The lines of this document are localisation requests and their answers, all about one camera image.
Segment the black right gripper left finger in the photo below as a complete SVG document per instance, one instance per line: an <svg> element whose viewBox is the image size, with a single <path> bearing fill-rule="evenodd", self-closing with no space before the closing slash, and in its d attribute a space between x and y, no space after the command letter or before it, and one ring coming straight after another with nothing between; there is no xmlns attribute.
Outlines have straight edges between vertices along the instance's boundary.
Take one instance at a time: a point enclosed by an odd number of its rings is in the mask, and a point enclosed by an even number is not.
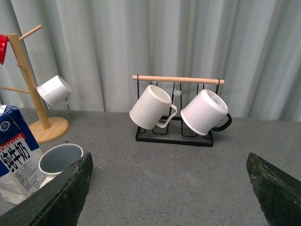
<svg viewBox="0 0 301 226"><path fill-rule="evenodd" d="M86 153L19 205L0 217L2 226L75 226L86 201L93 170Z"/></svg>

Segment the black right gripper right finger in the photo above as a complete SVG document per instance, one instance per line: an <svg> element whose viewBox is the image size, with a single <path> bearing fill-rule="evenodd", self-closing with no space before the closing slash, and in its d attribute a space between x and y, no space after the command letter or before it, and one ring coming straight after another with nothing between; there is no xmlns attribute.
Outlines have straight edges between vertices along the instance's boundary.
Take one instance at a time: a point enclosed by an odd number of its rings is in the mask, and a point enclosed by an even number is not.
<svg viewBox="0 0 301 226"><path fill-rule="evenodd" d="M246 169L268 224L299 226L301 182L255 153L249 153Z"/></svg>

